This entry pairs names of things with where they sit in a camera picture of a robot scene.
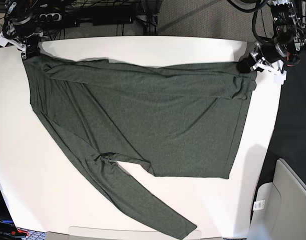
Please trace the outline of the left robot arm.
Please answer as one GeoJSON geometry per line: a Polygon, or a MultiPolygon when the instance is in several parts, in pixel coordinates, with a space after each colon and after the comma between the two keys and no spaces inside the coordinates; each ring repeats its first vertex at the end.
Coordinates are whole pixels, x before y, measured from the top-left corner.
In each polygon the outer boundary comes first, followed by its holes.
{"type": "Polygon", "coordinates": [[[273,71],[273,64],[281,61],[284,66],[293,67],[300,62],[300,54],[306,45],[304,27],[297,17],[297,9],[291,0],[246,0],[246,4],[255,4],[254,8],[244,9],[235,6],[243,13],[252,13],[252,33],[256,39],[254,49],[243,58],[237,69],[240,73],[273,71]],[[257,15],[264,6],[270,8],[275,29],[272,38],[264,38],[256,32],[257,15]]]}

